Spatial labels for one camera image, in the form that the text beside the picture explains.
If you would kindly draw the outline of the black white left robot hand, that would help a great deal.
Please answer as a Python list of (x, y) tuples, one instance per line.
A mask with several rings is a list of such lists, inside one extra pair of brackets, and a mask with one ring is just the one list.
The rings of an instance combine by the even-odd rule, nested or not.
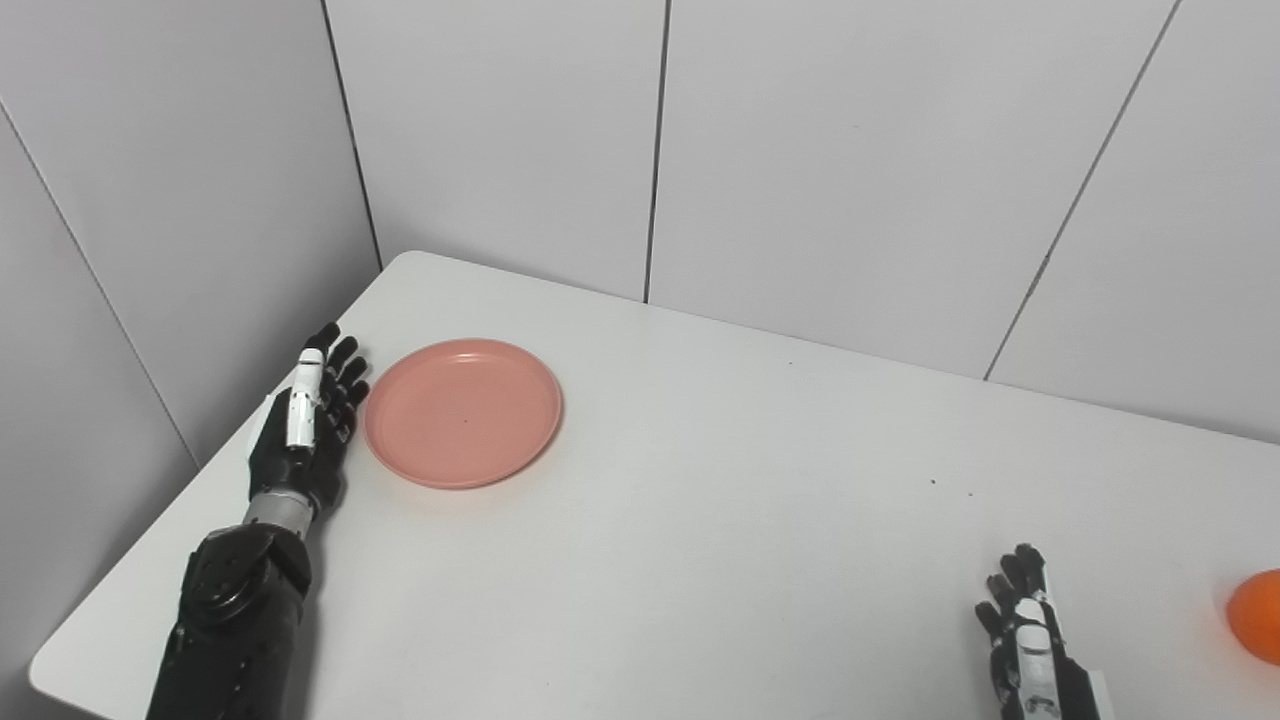
[(370, 393), (369, 361), (358, 351), (358, 341), (335, 322), (306, 341), (283, 389), (259, 414), (248, 455), (251, 498), (288, 492), (315, 518), (339, 503), (358, 409)]

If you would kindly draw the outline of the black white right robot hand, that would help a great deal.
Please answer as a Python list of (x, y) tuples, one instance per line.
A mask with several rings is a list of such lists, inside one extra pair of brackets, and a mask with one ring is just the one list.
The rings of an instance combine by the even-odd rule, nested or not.
[(1068, 652), (1042, 552), (1020, 543), (998, 568), (974, 612), (1001, 719), (1114, 719), (1105, 676)]

